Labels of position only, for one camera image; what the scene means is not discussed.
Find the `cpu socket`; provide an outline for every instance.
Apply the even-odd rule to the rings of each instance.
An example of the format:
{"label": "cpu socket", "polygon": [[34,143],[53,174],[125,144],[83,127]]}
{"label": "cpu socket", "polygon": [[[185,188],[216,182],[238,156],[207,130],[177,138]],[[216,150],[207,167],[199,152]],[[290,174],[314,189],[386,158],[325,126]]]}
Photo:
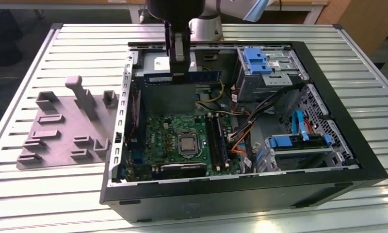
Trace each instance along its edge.
{"label": "cpu socket", "polygon": [[197,133],[191,131],[179,131],[177,133],[178,154],[190,159],[198,154]]}

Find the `motherboard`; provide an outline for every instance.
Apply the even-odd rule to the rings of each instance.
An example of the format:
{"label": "motherboard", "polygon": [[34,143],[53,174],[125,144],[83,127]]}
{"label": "motherboard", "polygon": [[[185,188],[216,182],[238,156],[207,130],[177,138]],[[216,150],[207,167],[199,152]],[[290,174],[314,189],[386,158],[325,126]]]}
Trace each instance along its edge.
{"label": "motherboard", "polygon": [[149,117],[145,150],[130,153],[131,180],[238,174],[238,160],[224,142],[230,132],[225,114]]}

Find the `slotted metal surface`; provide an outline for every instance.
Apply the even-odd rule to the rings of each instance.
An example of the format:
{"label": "slotted metal surface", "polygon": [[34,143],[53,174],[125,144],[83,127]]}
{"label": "slotted metal surface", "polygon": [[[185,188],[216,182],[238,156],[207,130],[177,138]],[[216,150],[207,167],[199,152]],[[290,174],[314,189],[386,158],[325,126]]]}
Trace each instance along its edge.
{"label": "slotted metal surface", "polygon": [[[0,123],[0,230],[81,232],[388,232],[388,180],[317,208],[127,224],[98,204],[103,164],[15,169],[39,91],[71,95],[66,75],[91,94],[118,91],[126,43],[161,41],[161,25],[63,25],[50,30]],[[322,25],[224,25],[230,41],[304,41],[388,171],[388,82],[344,31]]]}

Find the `green circuit board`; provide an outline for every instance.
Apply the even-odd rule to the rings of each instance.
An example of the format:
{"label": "green circuit board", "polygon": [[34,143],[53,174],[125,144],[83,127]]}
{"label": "green circuit board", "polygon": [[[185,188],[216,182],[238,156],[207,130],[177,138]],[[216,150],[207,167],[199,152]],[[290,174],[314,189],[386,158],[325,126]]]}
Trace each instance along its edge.
{"label": "green circuit board", "polygon": [[[229,117],[220,117],[221,127],[226,133],[230,133],[232,127]],[[178,152],[178,134],[181,132],[191,132],[195,137],[197,154],[191,157],[183,157]],[[207,176],[229,175],[240,173],[237,159],[229,161],[228,168],[220,171],[212,165],[210,151],[207,146],[205,116],[157,116],[149,117],[146,123],[146,146],[143,151],[143,165],[139,167],[139,180],[149,180],[150,170],[146,165],[155,166],[171,163],[202,163],[206,164]]]}

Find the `blue drive bay latch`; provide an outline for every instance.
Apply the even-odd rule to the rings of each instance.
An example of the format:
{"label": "blue drive bay latch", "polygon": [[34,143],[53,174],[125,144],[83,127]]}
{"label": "blue drive bay latch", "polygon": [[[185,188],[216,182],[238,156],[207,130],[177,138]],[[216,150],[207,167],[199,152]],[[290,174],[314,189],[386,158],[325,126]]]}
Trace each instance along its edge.
{"label": "blue drive bay latch", "polygon": [[249,66],[250,74],[270,74],[272,68],[266,64],[266,57],[260,49],[244,49],[244,61]]}

